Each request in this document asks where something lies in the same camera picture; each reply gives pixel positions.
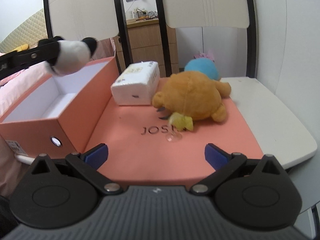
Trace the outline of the right beige chair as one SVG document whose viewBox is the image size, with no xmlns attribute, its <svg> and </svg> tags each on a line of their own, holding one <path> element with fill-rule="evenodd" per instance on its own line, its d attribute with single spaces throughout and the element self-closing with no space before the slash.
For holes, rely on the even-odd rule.
<svg viewBox="0 0 320 240">
<path fill-rule="evenodd" d="M 253 132 L 262 152 L 284 168 L 296 166 L 317 151 L 317 143 L 298 118 L 260 81 L 258 19 L 254 0 L 156 0 L 161 38 L 166 27 L 236 27 L 247 31 L 244 77 L 231 77 L 231 98 Z"/>
</svg>

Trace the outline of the beige quilted headboard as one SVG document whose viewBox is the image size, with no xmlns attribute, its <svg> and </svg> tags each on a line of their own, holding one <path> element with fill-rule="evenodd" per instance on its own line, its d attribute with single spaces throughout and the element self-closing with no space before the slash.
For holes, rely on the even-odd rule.
<svg viewBox="0 0 320 240">
<path fill-rule="evenodd" d="M 21 23 L 1 42 L 1 53 L 9 53 L 24 44 L 33 48 L 39 40 L 47 37 L 44 10 L 41 9 Z"/>
</svg>

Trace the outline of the beige chair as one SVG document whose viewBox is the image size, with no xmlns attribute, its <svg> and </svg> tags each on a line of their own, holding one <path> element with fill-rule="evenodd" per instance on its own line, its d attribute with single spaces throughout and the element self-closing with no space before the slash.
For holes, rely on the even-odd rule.
<svg viewBox="0 0 320 240">
<path fill-rule="evenodd" d="M 133 63 L 123 0 L 43 0 L 48 36 L 67 40 L 120 37 L 125 66 Z"/>
<path fill-rule="evenodd" d="M 231 77 L 231 98 L 253 132 L 262 152 L 284 168 L 296 166 L 317 151 L 317 143 L 298 118 L 260 81 L 258 19 L 254 0 L 156 0 L 161 38 L 166 27 L 236 27 L 247 31 L 244 77 Z"/>
</svg>

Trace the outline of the yellow toy on bed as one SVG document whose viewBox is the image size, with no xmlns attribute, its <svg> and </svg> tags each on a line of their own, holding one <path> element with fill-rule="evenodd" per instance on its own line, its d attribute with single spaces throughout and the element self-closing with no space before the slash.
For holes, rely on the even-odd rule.
<svg viewBox="0 0 320 240">
<path fill-rule="evenodd" d="M 24 51 L 24 50 L 28 50 L 29 49 L 29 44 L 23 44 L 21 46 L 16 47 L 15 49 L 13 49 L 11 52 L 16 51 L 16 52 L 20 52 L 20 51 Z"/>
</svg>

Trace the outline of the blue plush toy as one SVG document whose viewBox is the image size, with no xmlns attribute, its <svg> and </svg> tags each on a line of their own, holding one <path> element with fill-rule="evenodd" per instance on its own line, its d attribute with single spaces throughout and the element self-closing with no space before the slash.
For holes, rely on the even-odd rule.
<svg viewBox="0 0 320 240">
<path fill-rule="evenodd" d="M 208 58 L 197 58 L 190 60 L 185 68 L 185 71 L 198 71 L 207 75 L 210 79 L 219 81 L 221 79 L 214 61 Z"/>
</svg>

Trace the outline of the white tissue pack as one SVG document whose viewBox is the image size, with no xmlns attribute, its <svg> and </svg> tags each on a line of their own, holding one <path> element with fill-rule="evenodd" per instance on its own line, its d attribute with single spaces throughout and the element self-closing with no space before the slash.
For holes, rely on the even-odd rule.
<svg viewBox="0 0 320 240">
<path fill-rule="evenodd" d="M 129 65 L 111 86 L 111 93 L 119 106 L 150 105 L 160 79 L 156 61 Z"/>
</svg>

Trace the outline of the salmon shoebox base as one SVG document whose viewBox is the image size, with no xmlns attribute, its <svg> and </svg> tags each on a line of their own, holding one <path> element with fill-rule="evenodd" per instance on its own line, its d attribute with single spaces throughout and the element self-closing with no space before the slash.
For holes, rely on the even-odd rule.
<svg viewBox="0 0 320 240">
<path fill-rule="evenodd" d="M 32 158 L 84 152 L 118 75 L 115 57 L 108 57 L 41 81 L 1 119 L 2 138 L 16 154 Z"/>
</svg>

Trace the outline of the left beige chair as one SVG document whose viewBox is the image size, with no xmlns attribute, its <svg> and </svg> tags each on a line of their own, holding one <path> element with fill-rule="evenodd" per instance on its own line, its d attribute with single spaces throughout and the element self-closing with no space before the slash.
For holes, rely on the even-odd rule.
<svg viewBox="0 0 320 240">
<path fill-rule="evenodd" d="M 125 66 L 133 63 L 123 0 L 43 0 L 48 36 L 67 40 L 120 37 Z"/>
</svg>

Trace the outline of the clear suction cup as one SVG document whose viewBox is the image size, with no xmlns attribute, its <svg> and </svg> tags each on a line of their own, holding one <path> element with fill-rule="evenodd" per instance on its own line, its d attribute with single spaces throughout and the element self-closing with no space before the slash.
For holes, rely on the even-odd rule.
<svg viewBox="0 0 320 240">
<path fill-rule="evenodd" d="M 176 142 L 182 139 L 182 135 L 179 132 L 171 131 L 165 136 L 165 138 L 168 142 Z"/>
</svg>

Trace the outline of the orange plush toy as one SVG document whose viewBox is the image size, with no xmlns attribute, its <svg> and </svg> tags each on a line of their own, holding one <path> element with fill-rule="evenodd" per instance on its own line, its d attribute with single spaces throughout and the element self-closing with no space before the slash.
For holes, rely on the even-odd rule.
<svg viewBox="0 0 320 240">
<path fill-rule="evenodd" d="M 227 118 L 222 100 L 229 97 L 231 91 L 229 83 L 192 70 L 172 74 L 153 96 L 151 104 L 169 111 L 169 123 L 178 131 L 193 131 L 195 121 L 211 118 L 214 122 L 223 122 Z"/>
</svg>

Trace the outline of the wooden drawer cabinet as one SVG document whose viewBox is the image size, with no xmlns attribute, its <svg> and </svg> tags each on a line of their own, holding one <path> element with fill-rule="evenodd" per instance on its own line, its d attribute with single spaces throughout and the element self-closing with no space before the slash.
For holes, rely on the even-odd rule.
<svg viewBox="0 0 320 240">
<path fill-rule="evenodd" d="M 154 19 L 129 23 L 127 25 L 127 31 L 133 62 L 156 61 L 159 65 L 161 77 L 165 77 L 166 71 L 158 20 Z M 176 30 L 167 27 L 167 35 L 172 72 L 178 73 L 179 62 Z"/>
</svg>

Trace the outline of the salmon shoebox lid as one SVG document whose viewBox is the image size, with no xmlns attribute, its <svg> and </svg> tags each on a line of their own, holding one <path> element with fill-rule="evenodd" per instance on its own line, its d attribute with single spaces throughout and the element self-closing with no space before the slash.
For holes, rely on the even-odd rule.
<svg viewBox="0 0 320 240">
<path fill-rule="evenodd" d="M 118 106 L 110 99 L 86 147 L 108 146 L 108 160 L 99 172 L 121 186 L 189 187 L 214 171 L 204 155 L 209 143 L 252 159 L 263 156 L 234 102 L 225 99 L 224 104 L 228 112 L 224 123 L 198 121 L 192 132 L 182 132 L 180 140 L 168 141 L 172 128 L 163 120 L 164 112 L 151 106 Z"/>
</svg>

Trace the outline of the panda plush toy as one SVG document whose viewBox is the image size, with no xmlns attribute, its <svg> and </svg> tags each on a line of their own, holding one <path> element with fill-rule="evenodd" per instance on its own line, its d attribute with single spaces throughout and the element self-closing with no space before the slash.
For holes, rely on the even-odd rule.
<svg viewBox="0 0 320 240">
<path fill-rule="evenodd" d="M 81 70 L 95 54 L 98 42 L 95 38 L 86 37 L 81 41 L 67 41 L 61 36 L 45 38 L 38 46 L 58 44 L 59 53 L 56 57 L 46 60 L 46 69 L 55 76 L 66 76 Z"/>
</svg>

